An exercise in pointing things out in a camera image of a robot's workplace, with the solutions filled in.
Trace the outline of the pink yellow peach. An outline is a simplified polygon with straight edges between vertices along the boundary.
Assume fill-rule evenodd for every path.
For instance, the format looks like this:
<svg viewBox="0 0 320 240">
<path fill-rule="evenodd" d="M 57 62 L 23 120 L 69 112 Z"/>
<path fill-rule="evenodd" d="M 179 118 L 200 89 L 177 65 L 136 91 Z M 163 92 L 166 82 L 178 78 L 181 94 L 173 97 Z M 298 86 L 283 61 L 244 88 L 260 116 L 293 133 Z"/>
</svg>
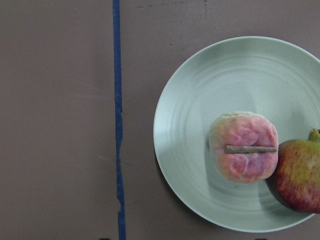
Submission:
<svg viewBox="0 0 320 240">
<path fill-rule="evenodd" d="M 278 132 L 264 116 L 230 112 L 210 126 L 209 150 L 218 172 L 236 183 L 267 179 L 278 163 Z"/>
</svg>

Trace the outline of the red yellow pomegranate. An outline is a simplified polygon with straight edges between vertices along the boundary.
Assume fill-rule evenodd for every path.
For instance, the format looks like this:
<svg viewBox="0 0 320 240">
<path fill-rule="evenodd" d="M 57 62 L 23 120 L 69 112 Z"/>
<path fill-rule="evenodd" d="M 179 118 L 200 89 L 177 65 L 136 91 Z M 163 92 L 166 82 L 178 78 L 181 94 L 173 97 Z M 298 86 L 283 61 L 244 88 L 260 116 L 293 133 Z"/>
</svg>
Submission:
<svg viewBox="0 0 320 240">
<path fill-rule="evenodd" d="M 320 130 L 307 139 L 291 139 L 278 147 L 278 163 L 266 180 L 272 195 L 285 207 L 301 213 L 320 213 Z"/>
</svg>

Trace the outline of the green plate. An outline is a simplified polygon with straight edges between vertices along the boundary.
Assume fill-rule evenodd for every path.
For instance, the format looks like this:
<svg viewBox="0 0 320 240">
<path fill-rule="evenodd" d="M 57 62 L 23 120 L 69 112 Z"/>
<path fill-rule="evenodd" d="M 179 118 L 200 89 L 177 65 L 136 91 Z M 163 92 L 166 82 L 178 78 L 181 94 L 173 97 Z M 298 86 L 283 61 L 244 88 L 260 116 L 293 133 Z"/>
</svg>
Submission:
<svg viewBox="0 0 320 240">
<path fill-rule="evenodd" d="M 279 141 L 305 139 L 320 126 L 320 61 L 283 40 L 244 36 L 212 44 L 172 75 L 153 125 L 156 158 L 177 197 L 204 219 L 236 231 L 266 233 L 312 217 L 278 202 L 265 181 L 223 178 L 209 153 L 211 123 L 250 111 L 276 127 Z"/>
</svg>

